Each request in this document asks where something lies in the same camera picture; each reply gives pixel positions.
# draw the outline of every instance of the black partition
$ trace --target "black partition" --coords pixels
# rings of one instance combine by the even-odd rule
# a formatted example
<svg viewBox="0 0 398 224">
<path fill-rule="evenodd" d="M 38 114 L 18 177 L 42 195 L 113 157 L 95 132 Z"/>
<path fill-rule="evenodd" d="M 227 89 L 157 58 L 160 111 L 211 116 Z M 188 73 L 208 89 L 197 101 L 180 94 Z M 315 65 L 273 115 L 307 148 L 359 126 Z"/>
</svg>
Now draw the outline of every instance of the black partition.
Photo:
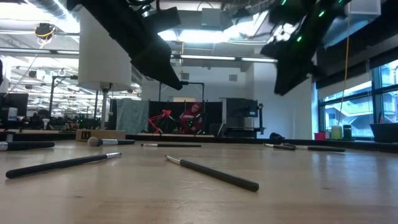
<svg viewBox="0 0 398 224">
<path fill-rule="evenodd" d="M 190 110 L 193 102 L 162 102 L 162 101 L 149 101 L 148 118 L 162 114 L 162 110 L 171 110 L 171 117 L 178 121 L 180 115 Z M 117 100 L 111 100 L 112 115 L 109 116 L 108 129 L 116 129 L 116 119 L 118 114 Z M 203 123 L 205 124 L 204 131 L 209 133 L 211 124 L 221 124 L 223 121 L 223 103 L 222 102 L 204 102 L 201 103 L 201 113 L 204 113 Z M 171 120 L 159 121 L 157 125 L 164 133 L 171 133 L 176 127 L 176 124 Z M 151 125 L 148 123 L 148 131 L 153 131 Z"/>
</svg>

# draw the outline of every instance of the ceiling pipe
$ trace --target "ceiling pipe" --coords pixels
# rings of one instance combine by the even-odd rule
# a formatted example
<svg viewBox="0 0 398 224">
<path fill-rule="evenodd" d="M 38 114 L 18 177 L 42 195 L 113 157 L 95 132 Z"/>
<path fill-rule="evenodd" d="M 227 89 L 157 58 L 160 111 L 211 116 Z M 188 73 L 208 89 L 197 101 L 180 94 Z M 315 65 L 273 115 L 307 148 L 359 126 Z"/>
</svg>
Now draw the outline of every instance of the ceiling pipe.
<svg viewBox="0 0 398 224">
<path fill-rule="evenodd" d="M 53 16 L 53 23 L 66 33 L 80 33 L 80 19 L 76 12 L 66 9 L 66 0 L 24 0 L 42 12 Z"/>
</svg>

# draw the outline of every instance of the table surface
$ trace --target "table surface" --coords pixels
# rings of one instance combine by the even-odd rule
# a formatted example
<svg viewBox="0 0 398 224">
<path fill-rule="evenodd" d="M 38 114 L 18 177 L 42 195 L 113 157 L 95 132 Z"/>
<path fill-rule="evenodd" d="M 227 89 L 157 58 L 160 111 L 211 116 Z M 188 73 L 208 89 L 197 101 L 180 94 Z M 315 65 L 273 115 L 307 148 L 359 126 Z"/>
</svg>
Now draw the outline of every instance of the table surface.
<svg viewBox="0 0 398 224">
<path fill-rule="evenodd" d="M 1 223 L 396 223 L 398 155 L 202 148 L 88 147 L 0 153 Z M 107 152 L 123 156 L 6 179 L 9 169 Z M 258 182 L 253 193 L 165 160 L 170 154 Z"/>
</svg>

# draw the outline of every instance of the ceiling light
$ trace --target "ceiling light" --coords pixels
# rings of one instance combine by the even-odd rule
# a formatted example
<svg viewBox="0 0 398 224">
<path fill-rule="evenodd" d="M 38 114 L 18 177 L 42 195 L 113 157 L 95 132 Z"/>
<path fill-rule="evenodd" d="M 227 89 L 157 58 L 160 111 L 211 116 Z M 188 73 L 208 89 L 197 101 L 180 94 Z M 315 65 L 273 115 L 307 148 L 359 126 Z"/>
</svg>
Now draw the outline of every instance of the ceiling light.
<svg viewBox="0 0 398 224">
<path fill-rule="evenodd" d="M 52 16 L 31 4 L 0 3 L 0 19 L 49 22 Z"/>
<path fill-rule="evenodd" d="M 248 33 L 248 35 L 254 36 L 256 34 L 256 32 L 259 30 L 261 24 L 266 19 L 267 15 L 268 15 L 268 11 L 264 11 L 259 14 L 257 13 L 253 16 L 254 24 L 253 24 L 252 30 L 250 31 L 250 33 Z"/>
<path fill-rule="evenodd" d="M 277 63 L 278 60 L 271 58 L 242 58 L 243 62 L 268 62 L 268 63 Z"/>
<path fill-rule="evenodd" d="M 30 53 L 30 54 L 50 54 L 49 50 L 40 50 L 40 49 L 15 49 L 15 48 L 6 48 L 2 47 L 0 51 L 7 53 Z"/>
<path fill-rule="evenodd" d="M 241 34 L 248 35 L 250 32 L 252 32 L 253 25 L 254 21 L 239 22 L 238 24 L 225 29 L 223 34 L 226 38 L 228 37 L 228 39 L 238 38 L 241 36 Z"/>
<path fill-rule="evenodd" d="M 296 30 L 297 26 L 293 26 L 292 24 L 286 23 L 284 25 L 284 31 L 286 33 L 292 34 Z"/>
<path fill-rule="evenodd" d="M 45 96 L 50 96 L 51 95 L 51 93 L 32 93 L 32 92 L 26 92 L 26 91 L 24 91 L 24 93 L 28 93 L 29 96 L 41 96 L 41 97 L 45 97 Z M 70 93 L 54 93 L 53 95 L 54 95 L 54 97 L 64 97 L 64 96 L 74 96 L 74 97 L 76 97 L 76 98 L 73 98 L 71 100 L 81 100 L 82 98 L 83 99 L 87 99 L 87 100 L 88 99 L 92 99 L 92 100 L 95 99 L 95 95 L 77 94 L 77 93 L 74 93 L 74 94 L 70 94 Z M 134 96 L 134 95 L 127 95 L 127 96 L 114 95 L 113 98 L 131 98 L 131 99 L 136 99 L 137 97 Z"/>
<path fill-rule="evenodd" d="M 157 33 L 157 35 L 159 35 L 165 41 L 177 40 L 177 35 L 172 30 L 165 30 L 163 32 Z"/>
<path fill-rule="evenodd" d="M 207 59 L 207 60 L 235 60 L 235 57 L 204 56 L 204 55 L 181 55 L 181 58 Z"/>
<path fill-rule="evenodd" d="M 281 40 L 289 40 L 290 39 L 290 34 L 284 33 L 284 34 L 278 34 L 276 35 L 276 40 L 281 41 Z"/>
<path fill-rule="evenodd" d="M 67 54 L 67 55 L 79 55 L 79 51 L 77 50 L 58 50 L 58 54 Z"/>
<path fill-rule="evenodd" d="M 80 88 L 75 85 L 68 85 L 68 88 L 75 91 L 80 91 Z"/>
<path fill-rule="evenodd" d="M 280 34 L 283 31 L 284 27 L 281 25 L 278 28 L 276 28 L 274 34 Z"/>
<path fill-rule="evenodd" d="M 179 40 L 187 43 L 220 43 L 228 41 L 228 37 L 222 31 L 184 30 Z"/>
</svg>

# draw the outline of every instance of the white panel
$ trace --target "white panel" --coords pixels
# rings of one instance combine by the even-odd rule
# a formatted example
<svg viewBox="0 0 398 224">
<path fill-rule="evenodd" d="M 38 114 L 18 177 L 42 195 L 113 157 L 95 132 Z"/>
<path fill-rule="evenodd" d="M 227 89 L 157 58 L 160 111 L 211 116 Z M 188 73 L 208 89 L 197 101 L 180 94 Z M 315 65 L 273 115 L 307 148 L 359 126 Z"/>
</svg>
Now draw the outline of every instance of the white panel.
<svg viewBox="0 0 398 224">
<path fill-rule="evenodd" d="M 355 76 L 353 78 L 347 79 L 345 89 L 347 90 L 349 88 L 360 85 L 362 83 L 366 83 L 368 81 L 371 81 L 370 73 L 364 73 L 362 75 Z M 327 96 L 339 93 L 343 91 L 343 88 L 344 88 L 344 81 L 320 88 L 318 89 L 318 99 L 322 100 Z"/>
<path fill-rule="evenodd" d="M 85 9 L 80 11 L 80 61 L 78 86 L 101 90 L 100 83 L 112 83 L 113 91 L 130 89 L 131 64 L 128 54 Z"/>
</svg>

